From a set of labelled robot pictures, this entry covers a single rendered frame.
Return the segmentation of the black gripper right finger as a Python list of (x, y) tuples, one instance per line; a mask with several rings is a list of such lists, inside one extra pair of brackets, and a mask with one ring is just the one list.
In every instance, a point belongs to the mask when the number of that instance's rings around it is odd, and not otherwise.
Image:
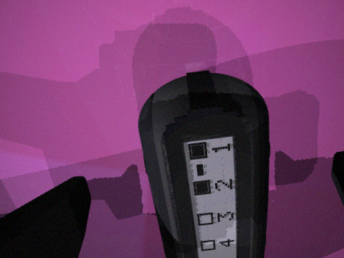
[(335, 153), (333, 157), (332, 178), (344, 206), (344, 151)]

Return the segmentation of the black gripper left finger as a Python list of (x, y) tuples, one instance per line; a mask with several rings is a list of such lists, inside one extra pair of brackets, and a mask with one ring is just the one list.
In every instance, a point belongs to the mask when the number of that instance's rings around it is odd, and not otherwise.
[(0, 218), (0, 258), (78, 258), (91, 194), (72, 177)]

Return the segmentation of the dark grey controller unit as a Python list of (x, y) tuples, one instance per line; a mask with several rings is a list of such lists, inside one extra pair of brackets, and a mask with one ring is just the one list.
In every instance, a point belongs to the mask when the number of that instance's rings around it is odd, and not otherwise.
[(138, 115), (166, 258), (264, 258), (269, 111), (246, 81), (187, 72)]

